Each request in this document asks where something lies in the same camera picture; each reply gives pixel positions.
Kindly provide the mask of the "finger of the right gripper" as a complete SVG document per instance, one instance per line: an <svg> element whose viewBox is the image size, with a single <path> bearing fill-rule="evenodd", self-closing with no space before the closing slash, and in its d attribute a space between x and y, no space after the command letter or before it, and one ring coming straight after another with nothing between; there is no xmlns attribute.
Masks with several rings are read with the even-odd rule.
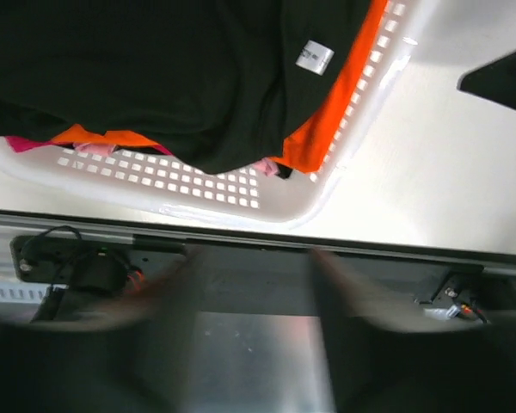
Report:
<svg viewBox="0 0 516 413"><path fill-rule="evenodd" d="M464 74L458 90L516 111L516 51Z"/></svg>

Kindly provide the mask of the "black t shirt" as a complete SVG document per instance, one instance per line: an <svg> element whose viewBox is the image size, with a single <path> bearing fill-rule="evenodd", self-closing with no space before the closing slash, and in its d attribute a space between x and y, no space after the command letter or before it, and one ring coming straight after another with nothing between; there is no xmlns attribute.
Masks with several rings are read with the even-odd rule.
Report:
<svg viewBox="0 0 516 413"><path fill-rule="evenodd" d="M208 174L282 155L373 1L0 1L0 137L133 132Z"/></svg>

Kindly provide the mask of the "white plastic laundry basket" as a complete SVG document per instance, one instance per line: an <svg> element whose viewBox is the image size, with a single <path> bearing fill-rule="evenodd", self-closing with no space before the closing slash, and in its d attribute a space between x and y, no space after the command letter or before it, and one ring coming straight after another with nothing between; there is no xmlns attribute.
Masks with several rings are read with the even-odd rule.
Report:
<svg viewBox="0 0 516 413"><path fill-rule="evenodd" d="M434 1L390 1L375 45L333 140L315 173L286 180L247 167L210 176L173 157L120 151L110 157L44 147L14 153L0 139L0 170L67 194L210 225L294 227L322 207L347 171L408 64Z"/></svg>

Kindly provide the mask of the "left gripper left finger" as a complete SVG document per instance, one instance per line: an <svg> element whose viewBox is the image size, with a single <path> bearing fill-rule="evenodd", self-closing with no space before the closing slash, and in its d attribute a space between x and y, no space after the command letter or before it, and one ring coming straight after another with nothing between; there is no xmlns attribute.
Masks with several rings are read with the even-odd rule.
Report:
<svg viewBox="0 0 516 413"><path fill-rule="evenodd" d="M180 411L201 264L193 251L139 291L66 319L0 319L0 412Z"/></svg>

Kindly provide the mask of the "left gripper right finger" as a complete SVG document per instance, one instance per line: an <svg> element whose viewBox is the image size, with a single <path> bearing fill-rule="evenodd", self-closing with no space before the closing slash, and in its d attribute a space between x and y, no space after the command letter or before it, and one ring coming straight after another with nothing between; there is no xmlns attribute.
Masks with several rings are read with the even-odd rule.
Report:
<svg viewBox="0 0 516 413"><path fill-rule="evenodd" d="M516 412L516 291L474 276L442 320L326 251L311 282L338 412Z"/></svg>

